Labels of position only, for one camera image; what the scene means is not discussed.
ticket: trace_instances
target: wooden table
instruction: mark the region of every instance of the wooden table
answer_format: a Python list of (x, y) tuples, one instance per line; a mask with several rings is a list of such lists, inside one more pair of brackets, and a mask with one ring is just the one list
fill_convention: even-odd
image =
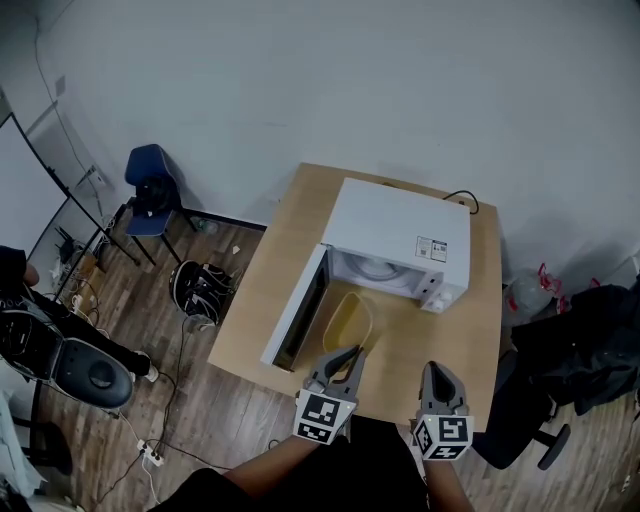
[[(345, 177), (443, 197), (444, 192), (380, 176), (300, 165), (242, 280), (209, 356), (209, 362), (259, 385), (294, 395), (323, 353), (322, 335), (347, 291), (373, 300), (382, 335), (367, 357), (357, 414), (409, 423), (418, 409), (422, 369), (446, 365), (466, 387), (479, 432), (486, 428), (496, 377), (502, 311), (497, 210), (480, 203), (471, 217), (471, 276), (467, 292), (447, 311), (420, 311), (417, 302), (359, 286), (332, 282), (309, 330), (295, 371), (260, 362), (289, 296), (319, 243)], [(465, 204), (470, 199), (460, 197)]]

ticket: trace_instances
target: yellow plastic bowl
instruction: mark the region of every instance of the yellow plastic bowl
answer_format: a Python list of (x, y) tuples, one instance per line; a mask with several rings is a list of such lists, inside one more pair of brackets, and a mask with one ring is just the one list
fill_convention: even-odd
[(373, 329), (373, 305), (355, 292), (347, 293), (336, 308), (324, 331), (325, 352), (359, 345), (367, 353), (373, 347), (367, 341)]

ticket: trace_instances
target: electronic equipment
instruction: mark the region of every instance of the electronic equipment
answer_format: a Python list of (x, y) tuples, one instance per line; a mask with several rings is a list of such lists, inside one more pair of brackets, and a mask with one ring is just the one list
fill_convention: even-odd
[(260, 360), (291, 371), (332, 279), (444, 312), (469, 286), (469, 213), (452, 201), (345, 178)]

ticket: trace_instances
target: black bag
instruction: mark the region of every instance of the black bag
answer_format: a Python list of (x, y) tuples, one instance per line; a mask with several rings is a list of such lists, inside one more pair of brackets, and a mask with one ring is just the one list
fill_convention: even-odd
[(147, 176), (136, 185), (133, 214), (153, 217), (168, 210), (180, 209), (180, 196), (175, 182), (169, 176)]
[(218, 325), (222, 307), (235, 290), (231, 277), (221, 268), (188, 260), (171, 273), (169, 292), (176, 306), (187, 315), (206, 316)]

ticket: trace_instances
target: wooden floor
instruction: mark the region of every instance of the wooden floor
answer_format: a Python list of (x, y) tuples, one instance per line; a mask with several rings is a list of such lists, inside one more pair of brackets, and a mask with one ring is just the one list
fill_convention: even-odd
[[(123, 219), (116, 235), (122, 235)], [(233, 272), (245, 267), (262, 233), (220, 224), (215, 235), (195, 234), (182, 219), (170, 227), (169, 239), (178, 254), (211, 262)], [(100, 292), (100, 322), (119, 343), (150, 354), (163, 372), (175, 378), (184, 315), (172, 304), (168, 280), (175, 266), (159, 240), (145, 240), (157, 262), (135, 267), (122, 253), (108, 248), (101, 265), (107, 273)], [(233, 255), (232, 248), (240, 251)], [(129, 243), (127, 248), (139, 254)], [(167, 440), (211, 464), (234, 467), (262, 453), (270, 439), (284, 439), (292, 428), (293, 399), (256, 386), (207, 363), (217, 329), (200, 332), (187, 324), (179, 390), (171, 410)], [(163, 376), (151, 384), (142, 379), (123, 409), (138, 436), (157, 438), (172, 386)], [(57, 423), (74, 458), (70, 479), (55, 478), (56, 491), (70, 495), (86, 510), (136, 458), (136, 440), (126, 423), (100, 410), (78, 404), (51, 390), (43, 391), (40, 418)], [(478, 511), (640, 510), (631, 496), (640, 490), (640, 421), (632, 425), (633, 397), (598, 407), (578, 418), (565, 407), (544, 429), (556, 433), (563, 423), (572, 428), (560, 458), (543, 472), (536, 464), (543, 447), (532, 443), (505, 471), (488, 466), (473, 450), (456, 463), (468, 495)], [(405, 435), (408, 429), (401, 429)], [(149, 468), (158, 498), (166, 499), (201, 463), (166, 449), (166, 464)], [(627, 475), (630, 487), (622, 493)], [(100, 505), (100, 510), (147, 510), (154, 505), (149, 477), (138, 462)]]

